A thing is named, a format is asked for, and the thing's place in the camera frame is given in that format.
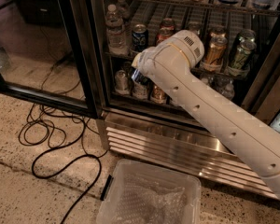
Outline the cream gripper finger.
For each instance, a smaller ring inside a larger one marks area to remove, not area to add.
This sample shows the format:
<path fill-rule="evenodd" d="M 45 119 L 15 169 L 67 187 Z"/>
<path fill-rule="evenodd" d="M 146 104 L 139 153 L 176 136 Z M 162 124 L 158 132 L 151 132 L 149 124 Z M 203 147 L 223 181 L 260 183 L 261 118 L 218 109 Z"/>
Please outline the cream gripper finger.
<path fill-rule="evenodd" d="M 138 66 L 138 61 L 139 61 L 140 57 L 141 57 L 141 53 L 138 53 L 138 54 L 134 57 L 133 62 L 132 62 L 132 67 L 133 67 L 133 68 L 137 68 L 137 66 Z"/>

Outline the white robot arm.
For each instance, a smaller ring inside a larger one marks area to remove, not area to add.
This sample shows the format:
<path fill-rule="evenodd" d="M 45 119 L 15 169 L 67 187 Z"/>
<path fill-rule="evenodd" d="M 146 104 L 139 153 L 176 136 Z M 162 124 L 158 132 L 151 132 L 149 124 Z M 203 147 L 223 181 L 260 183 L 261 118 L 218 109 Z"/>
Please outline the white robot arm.
<path fill-rule="evenodd" d="M 190 72 L 203 55 L 201 39 L 181 30 L 138 53 L 133 67 L 257 173 L 280 200 L 280 133 Z"/>

